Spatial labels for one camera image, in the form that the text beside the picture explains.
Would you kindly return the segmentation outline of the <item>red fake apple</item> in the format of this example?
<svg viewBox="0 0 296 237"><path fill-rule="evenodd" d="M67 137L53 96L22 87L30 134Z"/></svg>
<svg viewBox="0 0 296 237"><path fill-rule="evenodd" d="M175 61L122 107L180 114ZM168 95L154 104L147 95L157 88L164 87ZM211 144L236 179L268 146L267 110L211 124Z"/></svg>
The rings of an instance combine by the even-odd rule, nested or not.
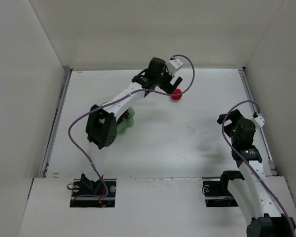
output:
<svg viewBox="0 0 296 237"><path fill-rule="evenodd" d="M171 98L172 101L179 101L182 98L182 95L183 95L183 92L179 88L176 88L173 91L170 98Z"/></svg>

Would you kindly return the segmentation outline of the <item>dark red grape bunch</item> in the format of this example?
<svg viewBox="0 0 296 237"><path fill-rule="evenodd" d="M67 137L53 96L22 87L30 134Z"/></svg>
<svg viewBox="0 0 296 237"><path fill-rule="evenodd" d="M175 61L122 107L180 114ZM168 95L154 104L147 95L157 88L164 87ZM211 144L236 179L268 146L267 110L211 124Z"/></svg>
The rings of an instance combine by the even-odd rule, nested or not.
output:
<svg viewBox="0 0 296 237"><path fill-rule="evenodd" d="M119 119L117 120L117 124L121 124L123 123L124 121L126 121L127 119L129 119L129 112L128 110L126 110L120 117Z"/></svg>

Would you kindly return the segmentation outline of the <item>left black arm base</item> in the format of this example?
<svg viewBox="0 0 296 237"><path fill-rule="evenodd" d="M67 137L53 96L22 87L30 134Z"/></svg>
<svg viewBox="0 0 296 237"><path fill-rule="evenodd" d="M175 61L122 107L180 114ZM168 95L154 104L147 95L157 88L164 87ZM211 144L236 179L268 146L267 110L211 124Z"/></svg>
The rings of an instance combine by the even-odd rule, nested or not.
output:
<svg viewBox="0 0 296 237"><path fill-rule="evenodd" d="M98 180L94 188L86 187L81 180L75 179L67 185L71 191L70 207L72 208L113 208L115 207L115 196L117 189L116 179L104 179L108 187L106 194L103 183Z"/></svg>

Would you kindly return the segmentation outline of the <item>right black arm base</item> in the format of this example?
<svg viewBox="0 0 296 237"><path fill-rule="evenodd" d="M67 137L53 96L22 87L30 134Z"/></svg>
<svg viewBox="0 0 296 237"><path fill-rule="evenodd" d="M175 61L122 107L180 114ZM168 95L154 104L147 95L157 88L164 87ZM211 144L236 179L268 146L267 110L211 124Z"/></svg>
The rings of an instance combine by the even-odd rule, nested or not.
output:
<svg viewBox="0 0 296 237"><path fill-rule="evenodd" d="M206 207L238 207L234 197L228 190L224 190L218 179L203 180L202 194Z"/></svg>

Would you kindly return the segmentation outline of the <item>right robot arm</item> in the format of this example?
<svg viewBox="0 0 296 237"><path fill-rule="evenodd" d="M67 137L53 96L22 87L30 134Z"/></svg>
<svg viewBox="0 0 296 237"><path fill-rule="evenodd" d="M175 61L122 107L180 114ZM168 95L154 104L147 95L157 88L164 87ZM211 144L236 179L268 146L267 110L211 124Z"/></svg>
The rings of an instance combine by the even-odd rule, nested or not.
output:
<svg viewBox="0 0 296 237"><path fill-rule="evenodd" d="M294 237L295 221L267 186L261 154L253 145L256 129L264 126L264 118L254 113L252 119L247 119L236 109L220 115L217 122L238 168L222 173L222 188L238 204L247 224L246 235Z"/></svg>

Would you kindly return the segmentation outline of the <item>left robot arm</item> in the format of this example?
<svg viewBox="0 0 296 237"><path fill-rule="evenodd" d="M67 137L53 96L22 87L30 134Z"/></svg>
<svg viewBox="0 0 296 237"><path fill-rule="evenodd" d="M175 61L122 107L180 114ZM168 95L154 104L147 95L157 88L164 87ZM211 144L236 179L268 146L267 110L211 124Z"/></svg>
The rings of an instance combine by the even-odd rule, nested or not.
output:
<svg viewBox="0 0 296 237"><path fill-rule="evenodd" d="M183 81L178 77L171 83L175 74L183 67L178 55L168 61L154 57L148 67L135 75L128 86L112 100L102 105L93 105L88 113L82 115L87 118L86 134L90 144L98 149L109 147L116 140L118 121L129 112L131 106L144 99L150 93L173 96L179 84Z"/></svg>

